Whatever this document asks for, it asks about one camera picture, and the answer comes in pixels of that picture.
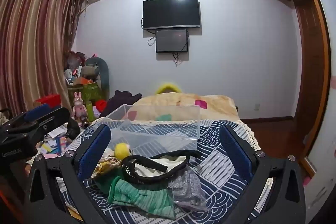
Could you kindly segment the yellow floral fabric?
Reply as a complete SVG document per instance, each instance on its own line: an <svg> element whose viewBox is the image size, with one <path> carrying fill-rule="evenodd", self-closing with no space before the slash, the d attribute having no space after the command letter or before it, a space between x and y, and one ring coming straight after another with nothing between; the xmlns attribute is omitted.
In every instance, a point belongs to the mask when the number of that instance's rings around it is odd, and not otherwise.
<svg viewBox="0 0 336 224"><path fill-rule="evenodd" d="M120 166L120 160L114 156L102 157L94 168L91 178L102 176Z"/></svg>

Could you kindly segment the yellow felt ball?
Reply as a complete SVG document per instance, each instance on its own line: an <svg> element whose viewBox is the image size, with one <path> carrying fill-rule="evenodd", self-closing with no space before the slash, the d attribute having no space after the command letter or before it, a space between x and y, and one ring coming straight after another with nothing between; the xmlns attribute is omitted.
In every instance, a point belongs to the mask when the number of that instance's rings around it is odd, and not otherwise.
<svg viewBox="0 0 336 224"><path fill-rule="evenodd" d="M114 148L114 156L116 159L119 161L123 161L128 156L132 155L131 148L128 144L126 143L118 143L115 145Z"/></svg>

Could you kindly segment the black pouch with chain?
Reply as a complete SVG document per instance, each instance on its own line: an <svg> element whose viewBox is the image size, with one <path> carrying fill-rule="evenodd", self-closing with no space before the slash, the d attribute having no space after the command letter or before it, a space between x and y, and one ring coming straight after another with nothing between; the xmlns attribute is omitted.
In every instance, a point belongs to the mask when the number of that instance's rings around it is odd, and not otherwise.
<svg viewBox="0 0 336 224"><path fill-rule="evenodd" d="M123 178L134 184L158 184L174 177L188 166L191 158L200 159L197 150L178 150L154 157L131 155L121 162Z"/></svg>

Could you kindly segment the green knitted cloth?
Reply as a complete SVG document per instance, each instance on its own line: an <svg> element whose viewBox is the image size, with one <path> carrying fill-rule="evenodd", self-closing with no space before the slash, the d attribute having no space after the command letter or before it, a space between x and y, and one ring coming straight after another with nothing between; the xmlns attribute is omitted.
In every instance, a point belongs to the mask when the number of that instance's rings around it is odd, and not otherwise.
<svg viewBox="0 0 336 224"><path fill-rule="evenodd" d="M131 184L117 176L108 190L108 202L111 204L136 207L162 218L176 218L175 204L165 186Z"/></svg>

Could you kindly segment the red box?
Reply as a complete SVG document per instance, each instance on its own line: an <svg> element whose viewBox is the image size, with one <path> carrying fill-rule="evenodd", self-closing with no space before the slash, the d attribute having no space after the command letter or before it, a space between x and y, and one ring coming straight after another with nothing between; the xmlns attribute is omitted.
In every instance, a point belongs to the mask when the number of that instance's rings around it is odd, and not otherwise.
<svg viewBox="0 0 336 224"><path fill-rule="evenodd" d="M58 107L62 104L61 97L60 97L59 94L51 94L51 95L36 99L33 102L34 107L38 107L38 106L41 106L43 104L47 104L47 105L49 105L49 107L51 109L53 109L53 108Z"/></svg>

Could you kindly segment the pink rabbit toy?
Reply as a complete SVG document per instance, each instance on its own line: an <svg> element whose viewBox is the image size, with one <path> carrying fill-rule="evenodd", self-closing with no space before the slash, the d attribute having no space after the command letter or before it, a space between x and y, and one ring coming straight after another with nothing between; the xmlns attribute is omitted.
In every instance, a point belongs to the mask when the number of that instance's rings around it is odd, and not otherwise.
<svg viewBox="0 0 336 224"><path fill-rule="evenodd" d="M73 115L75 119L80 119L82 116L87 116L87 110L84 105L81 92L74 92Z"/></svg>

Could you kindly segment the blue white patterned tablecloth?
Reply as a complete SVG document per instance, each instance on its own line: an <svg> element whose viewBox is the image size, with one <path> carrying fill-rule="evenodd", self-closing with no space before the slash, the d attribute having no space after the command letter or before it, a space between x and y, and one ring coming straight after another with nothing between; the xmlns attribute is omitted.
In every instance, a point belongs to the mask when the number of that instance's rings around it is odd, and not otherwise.
<svg viewBox="0 0 336 224"><path fill-rule="evenodd" d="M232 164L221 132L230 127L254 149L259 144L242 122L226 120L130 121L101 119L70 145L78 147L100 124L110 129L100 159L125 144L131 155L116 157L100 174L92 166L84 186L109 223L220 223L247 186Z"/></svg>

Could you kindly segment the green cylinder bottle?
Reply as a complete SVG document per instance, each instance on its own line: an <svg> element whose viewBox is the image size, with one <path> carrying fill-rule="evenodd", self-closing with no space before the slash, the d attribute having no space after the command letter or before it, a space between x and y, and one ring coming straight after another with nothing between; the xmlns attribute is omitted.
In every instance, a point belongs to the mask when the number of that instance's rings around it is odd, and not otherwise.
<svg viewBox="0 0 336 224"><path fill-rule="evenodd" d="M86 109L87 109L88 120L90 122L94 121L95 120L95 115L94 115L94 111L93 111L92 102L91 101L87 101L85 106L86 106Z"/></svg>

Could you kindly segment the green cardboard box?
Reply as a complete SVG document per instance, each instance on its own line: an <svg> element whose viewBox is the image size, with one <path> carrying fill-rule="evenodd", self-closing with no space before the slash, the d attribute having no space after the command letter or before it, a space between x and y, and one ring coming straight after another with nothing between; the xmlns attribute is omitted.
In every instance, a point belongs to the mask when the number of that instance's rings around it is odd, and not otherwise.
<svg viewBox="0 0 336 224"><path fill-rule="evenodd" d="M98 100L104 100L105 97L99 88L97 83L89 83L89 84L78 84L78 85L72 85L68 86L68 97L70 100L71 106L74 105L74 97L75 92L81 92L81 97L84 102L91 101L92 103L98 101Z"/></svg>

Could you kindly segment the teal grey plush toy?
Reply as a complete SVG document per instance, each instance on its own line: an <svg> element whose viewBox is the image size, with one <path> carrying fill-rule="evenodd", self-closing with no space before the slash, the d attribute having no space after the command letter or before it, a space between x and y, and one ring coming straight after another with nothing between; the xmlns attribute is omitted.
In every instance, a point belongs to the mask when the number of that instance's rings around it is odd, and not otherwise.
<svg viewBox="0 0 336 224"><path fill-rule="evenodd" d="M96 82L105 100L109 98L109 69L107 63L100 57L86 59L81 69L81 77Z"/></svg>

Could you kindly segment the dark purple garment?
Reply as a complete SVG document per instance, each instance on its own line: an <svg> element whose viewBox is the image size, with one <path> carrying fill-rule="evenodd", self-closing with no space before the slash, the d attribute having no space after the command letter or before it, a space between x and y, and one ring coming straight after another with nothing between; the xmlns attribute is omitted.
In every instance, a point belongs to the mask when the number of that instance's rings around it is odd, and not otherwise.
<svg viewBox="0 0 336 224"><path fill-rule="evenodd" d="M107 101L107 105L100 114L101 117L108 116L114 110L122 105L133 105L142 98L141 93L135 95L131 94L129 91L119 91L116 90L114 96Z"/></svg>

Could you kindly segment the striped brown curtain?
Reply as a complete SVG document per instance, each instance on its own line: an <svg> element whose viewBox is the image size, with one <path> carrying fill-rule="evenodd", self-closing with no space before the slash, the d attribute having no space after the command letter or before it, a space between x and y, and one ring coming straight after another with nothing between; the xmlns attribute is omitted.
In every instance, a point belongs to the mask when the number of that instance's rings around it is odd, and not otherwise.
<svg viewBox="0 0 336 224"><path fill-rule="evenodd" d="M1 106L15 115L60 95L70 108L64 69L84 0L1 0Z"/></svg>

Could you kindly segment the beige patterned quilt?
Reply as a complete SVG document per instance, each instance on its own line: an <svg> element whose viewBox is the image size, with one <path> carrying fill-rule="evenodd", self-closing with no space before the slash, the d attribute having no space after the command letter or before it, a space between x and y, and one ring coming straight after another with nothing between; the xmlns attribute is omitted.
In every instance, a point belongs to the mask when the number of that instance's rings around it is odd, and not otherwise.
<svg viewBox="0 0 336 224"><path fill-rule="evenodd" d="M199 96L191 93L169 92L141 98L133 106L174 106L173 110L185 111L189 114L195 113L194 110L199 106L201 120L232 122L240 120L234 100L223 95Z"/></svg>

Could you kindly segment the yellow fluffy plush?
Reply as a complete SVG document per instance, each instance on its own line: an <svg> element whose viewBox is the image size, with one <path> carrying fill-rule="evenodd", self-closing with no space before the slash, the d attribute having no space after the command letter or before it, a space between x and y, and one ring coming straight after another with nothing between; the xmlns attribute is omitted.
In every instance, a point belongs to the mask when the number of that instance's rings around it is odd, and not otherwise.
<svg viewBox="0 0 336 224"><path fill-rule="evenodd" d="M177 85L173 83L164 83L159 86L156 90L155 94L163 94L163 93L181 93L182 90Z"/></svg>

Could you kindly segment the large wall television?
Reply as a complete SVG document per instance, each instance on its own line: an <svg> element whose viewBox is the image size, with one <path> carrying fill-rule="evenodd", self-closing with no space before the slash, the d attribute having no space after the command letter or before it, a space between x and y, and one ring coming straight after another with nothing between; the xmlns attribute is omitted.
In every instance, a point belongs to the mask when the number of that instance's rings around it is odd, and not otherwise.
<svg viewBox="0 0 336 224"><path fill-rule="evenodd" d="M143 1L144 30L163 28L200 28L199 0Z"/></svg>

